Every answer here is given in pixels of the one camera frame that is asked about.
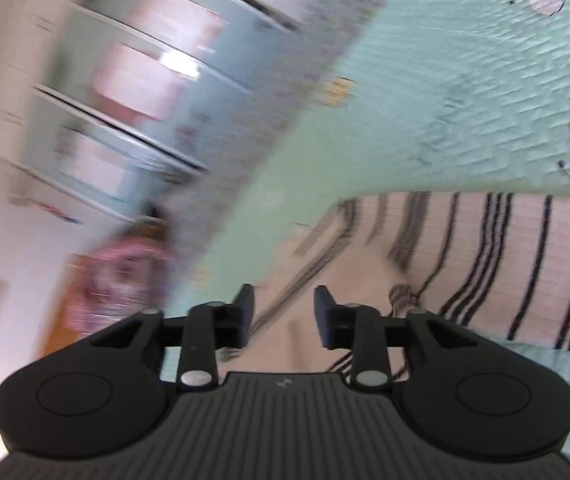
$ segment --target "striped cloth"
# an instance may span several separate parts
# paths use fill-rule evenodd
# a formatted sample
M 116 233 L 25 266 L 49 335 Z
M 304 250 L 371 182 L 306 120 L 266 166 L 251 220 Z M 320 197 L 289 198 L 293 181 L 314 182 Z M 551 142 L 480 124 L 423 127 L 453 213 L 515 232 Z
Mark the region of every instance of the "striped cloth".
M 282 243 L 256 288 L 248 346 L 226 370 L 348 372 L 322 348 L 312 290 L 385 316 L 412 306 L 495 338 L 570 350 L 570 198 L 396 192 L 333 206 Z M 397 376 L 398 349 L 390 350 Z

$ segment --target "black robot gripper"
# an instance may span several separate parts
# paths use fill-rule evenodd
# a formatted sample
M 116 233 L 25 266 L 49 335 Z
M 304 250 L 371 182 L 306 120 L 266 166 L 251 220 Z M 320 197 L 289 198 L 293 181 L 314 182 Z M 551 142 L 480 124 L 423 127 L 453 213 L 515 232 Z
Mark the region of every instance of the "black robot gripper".
M 209 447 L 221 447 L 224 454 L 225 446 L 242 446 L 244 460 L 253 460 L 266 442 L 280 442 L 289 431 L 304 447 L 322 449 L 323 460 L 340 462 L 347 452 L 341 446 L 376 430 L 390 438 L 407 436 L 398 437 L 398 449 L 379 466 L 368 456 L 363 475 L 355 478 L 390 478 L 384 461 L 399 453 L 404 440 L 417 444 L 402 457 L 416 453 L 432 465 L 448 457 L 460 470 L 477 471 L 469 478 L 494 478 L 484 473 L 487 464 L 524 464 L 514 478 L 539 478 L 539 469 L 530 473 L 527 467 L 539 468 L 550 456 L 570 472 L 559 453 L 570 431 L 570 387 L 558 375 L 429 312 L 381 317 L 366 305 L 337 304 L 324 286 L 316 288 L 313 300 L 322 345 L 352 353 L 349 381 L 336 373 L 231 372 L 220 383 L 216 350 L 248 344 L 254 291 L 243 285 L 232 303 L 200 304 L 185 317 L 168 319 L 143 311 L 11 375 L 0 386 L 6 460 L 73 465 L 79 479 L 87 464 L 88 478 L 100 478 L 98 459 L 106 457 L 113 466 L 151 450 L 173 449 L 159 442 L 182 439 L 202 450 L 176 458 L 176 464 L 184 461 L 181 478 L 205 478 L 192 472 L 196 463 L 219 456 Z M 181 347 L 175 383 L 159 379 L 167 347 Z M 405 381 L 393 380 L 390 347 L 403 349 Z M 261 396 L 268 400 L 256 400 Z M 342 428 L 343 434 L 327 428 Z M 334 449 L 328 442 L 336 439 Z M 287 460 L 307 464 L 297 466 L 292 478 L 323 476 L 317 473 L 325 466 L 318 464 L 327 460 L 315 465 L 291 447 L 270 446 L 270 460 L 283 467 Z M 250 468 L 249 474 L 243 460 L 234 464 L 242 473 L 238 478 L 267 478 L 267 470 Z M 206 478 L 218 478 L 211 467 Z M 161 470 L 145 478 L 174 477 Z M 399 478 L 426 477 L 417 471 Z

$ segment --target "white cloth with black stripes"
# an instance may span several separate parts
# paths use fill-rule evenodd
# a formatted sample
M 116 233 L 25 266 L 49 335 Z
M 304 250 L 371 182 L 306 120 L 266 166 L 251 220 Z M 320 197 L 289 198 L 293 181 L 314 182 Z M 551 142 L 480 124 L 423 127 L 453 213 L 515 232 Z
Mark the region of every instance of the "white cloth with black stripes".
M 256 290 L 246 349 L 223 370 L 349 371 L 326 351 L 312 291 L 391 315 L 408 284 L 422 308 L 485 335 L 570 350 L 570 198 L 395 192 L 345 200 L 283 242 Z M 397 374 L 403 359 L 391 350 Z

